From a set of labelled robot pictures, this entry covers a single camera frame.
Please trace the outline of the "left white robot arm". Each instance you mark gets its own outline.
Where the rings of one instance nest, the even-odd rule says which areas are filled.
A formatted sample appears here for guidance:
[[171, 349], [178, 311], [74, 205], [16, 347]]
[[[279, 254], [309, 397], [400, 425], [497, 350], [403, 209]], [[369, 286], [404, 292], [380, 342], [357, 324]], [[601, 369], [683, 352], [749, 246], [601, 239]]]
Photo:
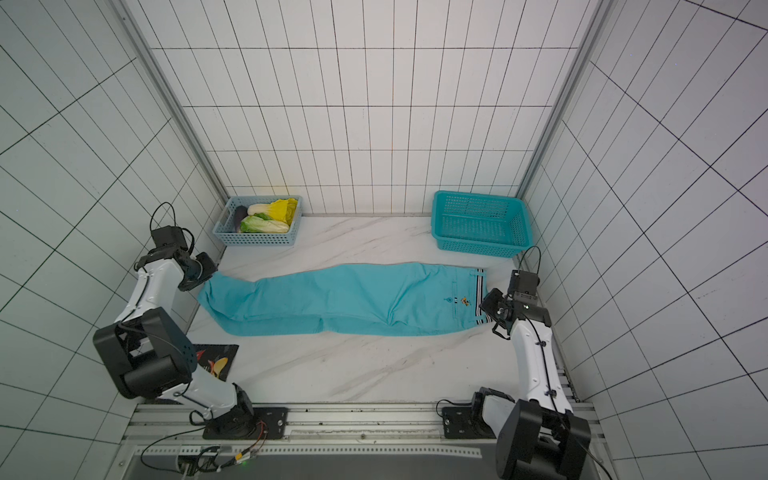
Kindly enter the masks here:
[[209, 280], [216, 265], [205, 253], [147, 255], [136, 265], [131, 297], [117, 319], [98, 329], [94, 347], [118, 392], [184, 404], [200, 417], [206, 438], [247, 438], [257, 430], [252, 402], [234, 383], [198, 364], [195, 346], [170, 316], [175, 296]]

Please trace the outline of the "teal long pants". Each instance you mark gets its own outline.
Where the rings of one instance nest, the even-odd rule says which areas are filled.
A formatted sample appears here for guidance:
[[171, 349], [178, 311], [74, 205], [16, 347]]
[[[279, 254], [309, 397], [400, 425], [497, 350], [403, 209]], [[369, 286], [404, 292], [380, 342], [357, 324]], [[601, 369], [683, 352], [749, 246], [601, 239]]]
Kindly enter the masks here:
[[200, 305], [236, 336], [423, 337], [484, 323], [481, 269], [402, 263], [347, 264], [245, 281], [215, 274]]

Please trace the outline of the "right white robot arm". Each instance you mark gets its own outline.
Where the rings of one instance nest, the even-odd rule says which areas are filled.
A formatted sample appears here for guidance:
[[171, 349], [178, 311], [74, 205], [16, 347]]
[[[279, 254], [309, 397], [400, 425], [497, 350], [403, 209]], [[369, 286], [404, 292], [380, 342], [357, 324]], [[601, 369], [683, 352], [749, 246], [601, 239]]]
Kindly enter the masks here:
[[492, 332], [513, 345], [519, 395], [483, 387], [473, 415], [496, 437], [501, 479], [579, 479], [589, 454], [588, 421], [574, 414], [557, 376], [551, 320], [524, 293], [491, 290], [481, 310]]

